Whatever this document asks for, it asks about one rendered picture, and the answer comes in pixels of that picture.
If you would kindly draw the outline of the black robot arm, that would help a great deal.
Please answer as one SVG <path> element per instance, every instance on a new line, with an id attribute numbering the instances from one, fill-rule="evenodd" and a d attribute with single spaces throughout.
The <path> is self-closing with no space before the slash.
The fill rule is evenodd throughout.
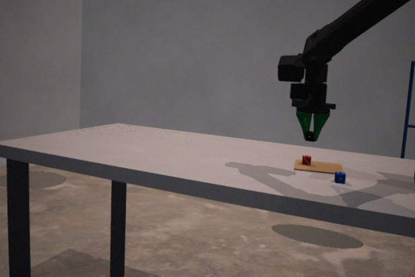
<path id="1" fill-rule="evenodd" d="M 327 82 L 326 63 L 348 43 L 408 1 L 410 0 L 361 0 L 338 19 L 312 33 L 306 39 L 303 53 L 281 56 L 278 63 L 279 81 L 301 82 L 305 74 L 305 81 L 311 82 L 291 84 L 290 98 L 293 106 L 304 108 L 309 103 L 325 104 L 327 85 L 315 83 Z"/>

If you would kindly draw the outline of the blue die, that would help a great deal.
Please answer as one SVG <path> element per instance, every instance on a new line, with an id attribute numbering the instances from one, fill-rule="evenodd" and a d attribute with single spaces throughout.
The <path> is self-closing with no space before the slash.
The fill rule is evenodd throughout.
<path id="1" fill-rule="evenodd" d="M 341 172 L 336 172 L 335 173 L 335 179 L 334 179 L 334 181 L 336 182 L 336 183 L 345 183 L 345 180 L 346 180 L 346 174 L 345 173 L 341 173 Z"/>

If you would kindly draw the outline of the red die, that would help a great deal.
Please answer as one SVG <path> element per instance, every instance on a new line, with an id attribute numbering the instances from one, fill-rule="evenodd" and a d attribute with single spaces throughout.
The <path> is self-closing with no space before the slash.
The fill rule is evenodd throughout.
<path id="1" fill-rule="evenodd" d="M 311 156 L 302 156 L 303 165 L 311 165 Z"/>

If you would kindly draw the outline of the black die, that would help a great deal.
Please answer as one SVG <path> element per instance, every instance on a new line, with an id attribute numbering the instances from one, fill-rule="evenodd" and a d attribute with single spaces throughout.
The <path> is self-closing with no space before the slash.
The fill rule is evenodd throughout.
<path id="1" fill-rule="evenodd" d="M 315 142 L 314 140 L 314 131 L 306 131 L 305 141 Z"/>

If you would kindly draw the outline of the tan flat mat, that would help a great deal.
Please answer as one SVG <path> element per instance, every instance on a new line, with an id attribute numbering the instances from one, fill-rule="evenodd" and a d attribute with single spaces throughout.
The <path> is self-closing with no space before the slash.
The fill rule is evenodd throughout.
<path id="1" fill-rule="evenodd" d="M 296 159 L 294 170 L 327 174 L 343 172 L 341 164 L 338 163 L 311 161 L 311 165 L 303 165 L 302 160 L 299 159 Z"/>

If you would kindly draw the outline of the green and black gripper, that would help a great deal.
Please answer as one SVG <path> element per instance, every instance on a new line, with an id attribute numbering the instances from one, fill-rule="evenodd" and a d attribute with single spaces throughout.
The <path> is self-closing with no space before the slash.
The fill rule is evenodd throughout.
<path id="1" fill-rule="evenodd" d="M 317 140 L 321 132 L 322 127 L 329 118 L 331 109 L 336 109 L 336 104 L 311 104 L 309 103 L 307 107 L 296 108 L 296 116 L 302 127 L 304 138 L 306 131 L 309 131 L 311 125 L 312 114 L 314 119 L 314 140 Z M 323 113 L 322 113 L 323 112 Z M 322 118 L 322 120 L 321 120 Z M 321 121 L 321 122 L 320 122 Z M 320 125 L 319 125 L 320 124 Z"/>

